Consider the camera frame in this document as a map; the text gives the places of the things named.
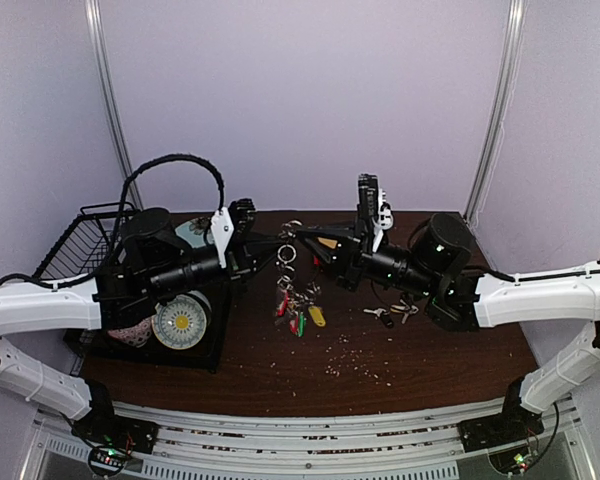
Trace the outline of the keyring bundle with coloured tags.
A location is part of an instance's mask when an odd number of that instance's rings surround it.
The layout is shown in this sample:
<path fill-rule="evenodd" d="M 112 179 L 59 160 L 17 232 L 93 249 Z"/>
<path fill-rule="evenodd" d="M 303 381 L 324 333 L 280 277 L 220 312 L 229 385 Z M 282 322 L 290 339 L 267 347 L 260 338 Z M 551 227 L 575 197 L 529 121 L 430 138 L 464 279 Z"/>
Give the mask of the keyring bundle with coloured tags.
<path fill-rule="evenodd" d="M 320 273 L 320 264 L 316 256 L 312 257 L 311 274 L 308 280 L 301 281 L 295 266 L 298 250 L 295 247 L 296 232 L 302 222 L 293 219 L 281 226 L 279 239 L 282 245 L 278 247 L 275 256 L 277 270 L 275 324 L 286 324 L 295 337 L 301 338 L 306 333 L 307 324 L 313 321 L 318 327 L 324 327 L 326 320 L 320 313 L 317 319 L 312 314 L 319 308 L 316 298 L 321 294 L 321 288 L 316 279 Z"/>

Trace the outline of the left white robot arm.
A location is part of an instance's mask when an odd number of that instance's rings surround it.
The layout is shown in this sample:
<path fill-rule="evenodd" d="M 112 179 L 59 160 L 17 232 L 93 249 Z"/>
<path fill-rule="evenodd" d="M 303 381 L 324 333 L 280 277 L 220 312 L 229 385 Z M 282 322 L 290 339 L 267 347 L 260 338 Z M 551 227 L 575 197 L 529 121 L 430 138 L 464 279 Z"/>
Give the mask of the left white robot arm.
<path fill-rule="evenodd" d="M 120 203 L 108 250 L 93 272 L 50 281 L 20 273 L 0 278 L 0 387 L 85 425 L 103 444 L 117 442 L 124 424 L 103 384 L 49 367 L 15 348 L 8 335 L 133 327 L 180 294 L 245 281 L 283 243 L 255 232 L 254 223 L 248 200 L 221 203 L 206 244 L 193 247 L 177 235 L 168 210 L 154 207 L 127 217 Z"/>

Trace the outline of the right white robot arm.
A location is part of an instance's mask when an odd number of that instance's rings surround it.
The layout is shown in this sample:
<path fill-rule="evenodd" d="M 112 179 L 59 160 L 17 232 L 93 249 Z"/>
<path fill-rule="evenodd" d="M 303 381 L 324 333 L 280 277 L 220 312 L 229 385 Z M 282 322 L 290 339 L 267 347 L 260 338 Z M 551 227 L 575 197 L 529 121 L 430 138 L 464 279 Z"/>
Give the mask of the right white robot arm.
<path fill-rule="evenodd" d="M 493 419 L 499 440 L 515 440 L 531 416 L 600 372 L 600 259 L 572 268 L 509 275 L 470 263 L 474 237 L 458 216 L 422 222 L 408 247 L 392 245 L 367 220 L 300 227 L 298 240 L 345 289 L 363 280 L 426 303 L 446 331 L 470 332 L 509 323 L 582 320 L 581 332 L 551 360 L 514 381 L 507 406 Z"/>

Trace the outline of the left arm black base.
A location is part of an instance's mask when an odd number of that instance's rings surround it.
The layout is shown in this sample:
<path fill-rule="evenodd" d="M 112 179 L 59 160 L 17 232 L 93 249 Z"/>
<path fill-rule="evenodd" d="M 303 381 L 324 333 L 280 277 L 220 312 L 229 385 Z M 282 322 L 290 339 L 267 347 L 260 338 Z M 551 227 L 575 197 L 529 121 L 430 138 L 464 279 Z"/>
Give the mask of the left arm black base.
<path fill-rule="evenodd" d="M 68 423 L 71 433 L 89 447 L 89 469 L 98 477 L 110 479 L 129 466 L 134 452 L 153 452 L 159 425 L 116 414 L 107 388 L 93 380 L 85 383 L 91 394 L 90 410 Z"/>

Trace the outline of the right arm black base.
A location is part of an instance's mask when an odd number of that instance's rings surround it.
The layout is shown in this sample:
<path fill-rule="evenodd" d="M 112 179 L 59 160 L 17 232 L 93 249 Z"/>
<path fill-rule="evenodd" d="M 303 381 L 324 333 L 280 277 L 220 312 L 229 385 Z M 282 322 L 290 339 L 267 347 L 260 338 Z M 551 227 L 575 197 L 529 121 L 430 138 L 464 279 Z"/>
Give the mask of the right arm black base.
<path fill-rule="evenodd" d="M 508 478 L 522 477 L 540 463 L 553 445 L 560 423 L 559 408 L 554 402 L 554 428 L 544 449 L 540 450 L 539 435 L 545 431 L 542 415 L 522 407 L 522 381 L 523 378 L 519 377 L 509 385 L 499 413 L 464 420 L 458 424 L 460 440 L 466 453 L 525 441 L 523 446 L 489 454 L 491 466 Z"/>

